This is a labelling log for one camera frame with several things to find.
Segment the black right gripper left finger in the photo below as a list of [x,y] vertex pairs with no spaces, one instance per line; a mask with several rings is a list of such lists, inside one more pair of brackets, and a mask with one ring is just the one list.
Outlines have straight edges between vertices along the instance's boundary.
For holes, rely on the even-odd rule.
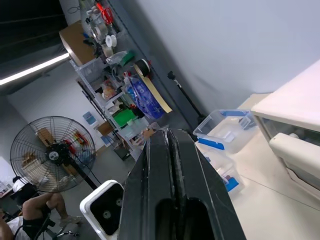
[[178,240],[179,190],[175,134],[153,134],[124,186],[118,240]]

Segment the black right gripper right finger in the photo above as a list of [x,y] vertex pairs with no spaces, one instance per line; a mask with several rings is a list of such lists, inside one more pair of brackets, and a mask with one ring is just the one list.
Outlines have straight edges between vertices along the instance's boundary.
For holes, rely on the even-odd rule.
[[177,240],[247,240],[225,184],[190,135],[168,131]]

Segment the clear bin with blue latches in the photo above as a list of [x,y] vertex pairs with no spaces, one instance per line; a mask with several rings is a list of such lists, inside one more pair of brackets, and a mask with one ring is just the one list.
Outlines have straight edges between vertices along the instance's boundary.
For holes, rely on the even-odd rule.
[[195,145],[207,159],[210,165],[222,178],[226,190],[235,199],[244,189],[244,183],[237,171],[236,163],[223,150],[196,142]]
[[247,109],[218,109],[193,131],[200,144],[238,153],[255,135],[258,126]]

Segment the green plastic box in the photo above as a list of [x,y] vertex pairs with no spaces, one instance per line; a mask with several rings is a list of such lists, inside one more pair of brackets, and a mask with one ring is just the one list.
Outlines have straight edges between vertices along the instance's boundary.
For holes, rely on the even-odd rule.
[[135,120],[137,116],[132,112],[131,109],[124,109],[113,115],[113,118],[120,127],[123,127],[128,121]]

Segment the blue patterned plastic bag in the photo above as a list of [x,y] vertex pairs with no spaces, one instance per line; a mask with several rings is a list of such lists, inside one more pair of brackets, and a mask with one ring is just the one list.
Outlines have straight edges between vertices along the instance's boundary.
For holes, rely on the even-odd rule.
[[156,120],[165,114],[163,108],[140,78],[126,76],[124,83],[126,92],[148,118]]

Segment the black tripod stand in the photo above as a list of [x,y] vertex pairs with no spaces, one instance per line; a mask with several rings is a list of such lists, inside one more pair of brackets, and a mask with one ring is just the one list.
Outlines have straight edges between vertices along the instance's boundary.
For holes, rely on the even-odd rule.
[[186,93],[186,91],[183,89],[183,87],[181,86],[181,84],[177,81],[176,76],[174,75],[174,73],[172,71],[170,71],[167,74],[167,77],[170,80],[173,80],[175,82],[175,84],[177,85],[177,87],[179,88],[179,90],[182,92],[182,94],[184,95],[184,97],[187,99],[187,101],[190,103],[190,105],[192,106],[192,108],[194,109],[194,111],[197,113],[198,117],[197,117],[197,122],[198,124],[200,124],[206,117],[200,112],[200,110],[197,108],[197,106],[193,103],[193,101],[191,100],[191,98],[188,96],[188,94]]

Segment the black standing floor fan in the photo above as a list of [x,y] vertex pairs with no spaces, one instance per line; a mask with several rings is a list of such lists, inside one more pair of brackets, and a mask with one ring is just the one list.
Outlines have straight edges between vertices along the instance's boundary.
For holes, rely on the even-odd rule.
[[74,119],[47,116],[24,126],[10,148],[13,172],[42,193],[70,190],[90,178],[97,151],[90,132]]

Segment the white metal storage shelf rack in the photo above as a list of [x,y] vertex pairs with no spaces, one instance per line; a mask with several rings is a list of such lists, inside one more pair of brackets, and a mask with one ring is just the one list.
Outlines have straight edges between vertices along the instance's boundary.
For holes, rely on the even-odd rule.
[[[149,138],[160,126],[167,125],[173,112],[168,97],[157,85],[159,75],[152,67],[150,59],[143,53],[142,45],[137,40],[137,30],[120,12],[120,0],[98,0],[103,7],[110,8],[112,24],[107,24],[96,6],[95,0],[60,0],[63,11],[74,16],[74,23],[81,21],[86,38],[91,38],[90,45],[98,58],[83,66],[71,64],[80,77],[80,85],[86,91],[89,100],[97,107],[102,117],[112,126],[112,134],[137,159]],[[115,35],[116,47],[107,47],[105,38]],[[150,66],[149,79],[166,101],[172,112],[159,119],[147,117],[126,92],[125,77],[142,78],[134,68],[136,61],[144,59]],[[122,110],[130,109],[137,116],[120,127],[113,116]]]

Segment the black tape roll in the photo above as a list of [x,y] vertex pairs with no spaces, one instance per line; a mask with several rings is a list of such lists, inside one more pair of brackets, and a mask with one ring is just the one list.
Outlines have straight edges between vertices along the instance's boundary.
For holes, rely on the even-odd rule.
[[150,66],[145,59],[137,60],[134,63],[134,69],[142,77],[147,77],[151,72]]

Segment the seated person with white cap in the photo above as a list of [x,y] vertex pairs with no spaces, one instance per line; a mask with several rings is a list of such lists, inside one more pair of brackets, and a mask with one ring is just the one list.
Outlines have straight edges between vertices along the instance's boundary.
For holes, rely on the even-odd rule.
[[67,213],[65,200],[59,193],[59,188],[65,187],[69,181],[65,176],[49,192],[26,200],[22,204],[22,215],[9,222],[3,220],[3,211],[0,209],[0,240],[36,240],[52,210],[59,214],[61,228],[69,224],[81,224],[80,216]]

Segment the cream countertop oven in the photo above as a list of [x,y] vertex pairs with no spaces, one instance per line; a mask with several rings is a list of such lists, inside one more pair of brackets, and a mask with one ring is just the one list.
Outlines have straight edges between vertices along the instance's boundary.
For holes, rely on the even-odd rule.
[[320,201],[320,59],[251,112],[291,182]]

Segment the brown cardboard box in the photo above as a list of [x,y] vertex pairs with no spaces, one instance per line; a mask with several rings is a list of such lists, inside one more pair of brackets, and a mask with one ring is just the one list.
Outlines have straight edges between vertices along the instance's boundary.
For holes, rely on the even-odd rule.
[[94,54],[94,47],[90,45],[91,38],[85,37],[82,22],[80,20],[59,31],[59,36],[66,51],[78,67],[98,58]]

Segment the long ceiling light strip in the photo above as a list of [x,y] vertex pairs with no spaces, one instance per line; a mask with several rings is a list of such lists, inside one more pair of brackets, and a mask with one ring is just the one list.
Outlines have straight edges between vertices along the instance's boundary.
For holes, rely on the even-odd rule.
[[50,59],[48,61],[45,61],[45,62],[43,62],[41,64],[38,64],[38,65],[30,67],[30,68],[28,68],[26,70],[23,70],[23,71],[20,71],[18,73],[15,73],[15,74],[13,74],[11,76],[8,76],[8,77],[5,77],[3,79],[0,79],[0,86],[5,85],[7,83],[10,83],[12,81],[18,80],[20,78],[23,78],[25,76],[28,76],[28,75],[30,75],[32,73],[37,72],[37,71],[43,70],[43,69],[45,69],[47,67],[50,67],[50,66],[52,66],[52,65],[54,65],[56,63],[61,62],[61,61],[67,60],[69,57],[70,57],[70,54],[67,52],[67,53],[59,55],[59,56],[57,56],[55,58],[52,58],[52,59]]

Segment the red packaged tool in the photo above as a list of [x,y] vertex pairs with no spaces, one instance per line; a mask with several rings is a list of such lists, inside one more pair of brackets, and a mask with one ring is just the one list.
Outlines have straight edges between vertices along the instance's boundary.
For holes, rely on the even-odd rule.
[[104,7],[98,0],[95,0],[95,5],[101,13],[102,19],[108,25],[113,23],[113,14],[109,7]]

